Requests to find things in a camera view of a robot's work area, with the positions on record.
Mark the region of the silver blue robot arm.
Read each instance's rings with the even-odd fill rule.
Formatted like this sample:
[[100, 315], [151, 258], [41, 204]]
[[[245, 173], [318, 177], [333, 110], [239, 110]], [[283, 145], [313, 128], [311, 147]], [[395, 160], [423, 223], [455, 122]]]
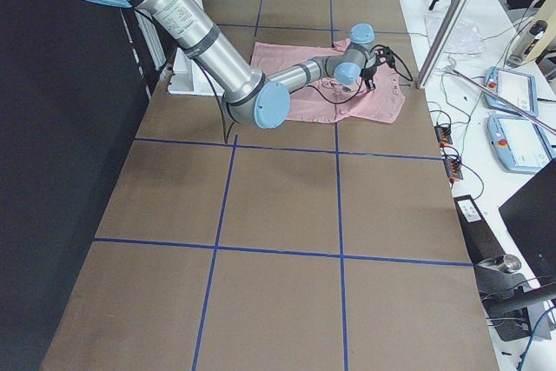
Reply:
[[222, 106], [237, 123], [273, 129], [290, 110], [290, 95], [310, 83], [332, 77], [343, 85], [371, 78], [378, 58], [374, 30], [355, 25], [350, 43], [338, 56], [318, 56], [267, 76], [250, 66], [196, 0], [85, 0], [147, 11], [223, 88]]

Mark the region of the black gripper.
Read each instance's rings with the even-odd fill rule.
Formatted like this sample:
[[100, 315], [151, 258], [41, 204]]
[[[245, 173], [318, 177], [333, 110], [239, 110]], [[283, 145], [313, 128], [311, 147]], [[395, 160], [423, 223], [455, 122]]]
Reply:
[[374, 63], [361, 70], [361, 79], [365, 82], [367, 90], [375, 90], [375, 84], [373, 80], [377, 68], [378, 68], [378, 64]]

